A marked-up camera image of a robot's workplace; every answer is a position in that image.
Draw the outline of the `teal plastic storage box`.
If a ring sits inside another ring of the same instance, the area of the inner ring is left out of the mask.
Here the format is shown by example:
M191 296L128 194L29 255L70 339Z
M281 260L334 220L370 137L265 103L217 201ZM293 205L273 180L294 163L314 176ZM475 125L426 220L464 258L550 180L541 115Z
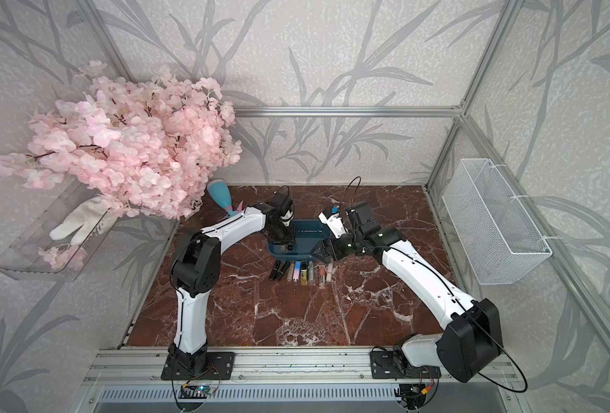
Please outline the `teal plastic storage box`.
M293 220L296 229L293 244L267 244L267 251L278 261L313 261L311 251L316 245L332 236L327 225L319 220Z

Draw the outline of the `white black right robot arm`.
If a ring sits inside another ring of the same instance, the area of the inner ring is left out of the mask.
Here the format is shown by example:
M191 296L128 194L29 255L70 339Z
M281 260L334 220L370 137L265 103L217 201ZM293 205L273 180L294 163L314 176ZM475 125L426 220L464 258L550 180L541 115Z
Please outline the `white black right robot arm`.
M444 278L420 256L404 234L394 228L367 234L332 235L311 250L324 263L350 255L372 256L402 280L430 310L443 330L437 335L415 335L399 345L406 364L444 368L467 383L504 354L499 310L489 299L480 301Z

